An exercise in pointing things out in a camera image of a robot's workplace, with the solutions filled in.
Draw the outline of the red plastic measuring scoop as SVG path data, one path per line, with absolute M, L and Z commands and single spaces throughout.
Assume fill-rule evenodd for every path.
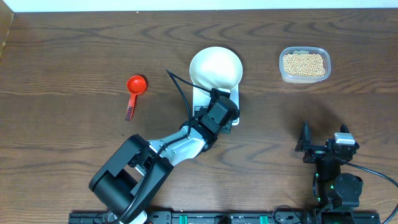
M 130 92 L 130 99 L 127 104 L 126 121 L 130 121 L 136 104 L 138 95 L 143 94 L 147 89 L 146 79 L 141 75 L 132 76 L 126 83 L 127 90 Z

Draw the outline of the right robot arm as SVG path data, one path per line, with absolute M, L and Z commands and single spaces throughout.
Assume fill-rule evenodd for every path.
M 363 180 L 342 173 L 341 166 L 353 159 L 359 144 L 345 124 L 324 145 L 312 143 L 310 128 L 304 122 L 296 152 L 303 152 L 303 162 L 315 164 L 313 195 L 319 207 L 303 214 L 304 223 L 354 223 L 353 209 L 359 207 Z

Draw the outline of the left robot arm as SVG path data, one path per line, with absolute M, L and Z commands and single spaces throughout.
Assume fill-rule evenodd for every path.
M 129 137 L 90 180 L 89 188 L 115 216 L 113 223 L 144 222 L 144 210 L 174 167 L 208 151 L 222 129 L 239 118 L 229 93 L 210 91 L 210 103 L 175 134 L 146 141 Z

